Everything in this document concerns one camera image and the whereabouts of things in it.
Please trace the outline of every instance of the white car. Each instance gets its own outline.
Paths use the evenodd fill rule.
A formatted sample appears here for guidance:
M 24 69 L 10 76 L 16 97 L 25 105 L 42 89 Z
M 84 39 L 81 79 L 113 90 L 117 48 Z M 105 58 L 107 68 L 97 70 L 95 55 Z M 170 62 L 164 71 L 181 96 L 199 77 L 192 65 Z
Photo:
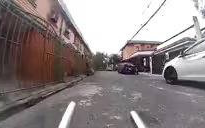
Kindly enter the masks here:
M 169 84 L 178 80 L 205 82 L 205 38 L 167 62 L 162 74 Z

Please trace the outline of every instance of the car side mirror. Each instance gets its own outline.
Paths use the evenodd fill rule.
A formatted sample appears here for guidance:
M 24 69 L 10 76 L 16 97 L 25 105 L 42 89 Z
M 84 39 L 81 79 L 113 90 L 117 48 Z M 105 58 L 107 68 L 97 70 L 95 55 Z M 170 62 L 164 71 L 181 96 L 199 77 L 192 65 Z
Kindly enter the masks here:
M 179 57 L 184 57 L 184 55 L 185 55 L 184 52 L 181 51 Z

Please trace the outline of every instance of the metal gate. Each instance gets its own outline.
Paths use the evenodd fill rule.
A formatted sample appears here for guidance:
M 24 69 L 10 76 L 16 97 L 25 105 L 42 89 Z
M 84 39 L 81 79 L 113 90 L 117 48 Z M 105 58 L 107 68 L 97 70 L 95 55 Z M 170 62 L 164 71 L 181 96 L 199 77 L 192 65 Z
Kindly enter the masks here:
M 0 0 L 0 91 L 62 80 L 61 47 L 46 21 Z

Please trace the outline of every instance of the car window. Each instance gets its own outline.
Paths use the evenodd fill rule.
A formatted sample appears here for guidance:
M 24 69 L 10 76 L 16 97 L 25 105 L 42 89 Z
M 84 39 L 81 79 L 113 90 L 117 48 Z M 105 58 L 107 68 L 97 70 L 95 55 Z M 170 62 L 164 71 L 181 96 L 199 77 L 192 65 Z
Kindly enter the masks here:
M 186 51 L 185 54 L 190 55 L 190 54 L 199 53 L 202 51 L 205 51 L 205 40 L 203 42 L 195 45 L 194 47 L 192 47 L 188 51 Z

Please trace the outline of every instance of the asphalt road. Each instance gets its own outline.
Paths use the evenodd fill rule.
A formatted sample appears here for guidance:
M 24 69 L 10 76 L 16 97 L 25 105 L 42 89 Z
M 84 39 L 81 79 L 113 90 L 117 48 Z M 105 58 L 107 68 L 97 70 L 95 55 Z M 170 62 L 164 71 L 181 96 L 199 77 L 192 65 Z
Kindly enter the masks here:
M 156 75 L 97 72 L 78 85 L 0 122 L 0 128 L 57 128 L 70 101 L 72 128 L 135 128 L 136 110 L 150 128 L 205 128 L 205 84 L 165 84 Z

